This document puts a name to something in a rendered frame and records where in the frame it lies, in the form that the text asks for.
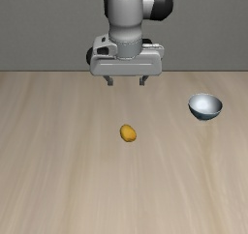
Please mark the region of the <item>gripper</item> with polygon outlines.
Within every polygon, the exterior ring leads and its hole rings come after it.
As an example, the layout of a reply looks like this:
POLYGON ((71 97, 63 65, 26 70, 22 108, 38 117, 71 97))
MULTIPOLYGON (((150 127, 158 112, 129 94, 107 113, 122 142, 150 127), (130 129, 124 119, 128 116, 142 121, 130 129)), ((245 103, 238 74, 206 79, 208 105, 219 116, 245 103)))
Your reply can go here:
POLYGON ((87 52, 87 63, 93 75, 102 76, 108 86, 113 86, 111 76, 143 75, 139 86, 144 86, 150 75, 162 72, 162 59, 165 49, 160 44, 141 45, 141 52, 134 58, 117 57, 118 46, 105 34, 95 39, 93 46, 87 52))

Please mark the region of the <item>yellow mango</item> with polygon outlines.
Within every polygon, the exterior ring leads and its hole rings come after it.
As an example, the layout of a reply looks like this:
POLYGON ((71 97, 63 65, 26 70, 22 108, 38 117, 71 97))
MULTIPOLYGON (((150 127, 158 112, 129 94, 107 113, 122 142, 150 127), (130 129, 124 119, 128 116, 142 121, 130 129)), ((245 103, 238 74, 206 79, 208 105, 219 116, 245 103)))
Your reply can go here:
POLYGON ((123 125, 120 128, 120 136, 126 142, 133 142, 137 138, 137 133, 130 125, 123 125))

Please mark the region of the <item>grey bowl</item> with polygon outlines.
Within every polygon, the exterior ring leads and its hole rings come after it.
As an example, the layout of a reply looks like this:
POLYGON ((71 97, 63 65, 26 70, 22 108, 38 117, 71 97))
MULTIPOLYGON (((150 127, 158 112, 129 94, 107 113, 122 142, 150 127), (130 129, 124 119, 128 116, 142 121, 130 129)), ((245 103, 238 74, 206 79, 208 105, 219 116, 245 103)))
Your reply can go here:
POLYGON ((198 120, 208 121, 221 113, 223 104, 213 95, 200 93, 189 99, 188 107, 198 120))

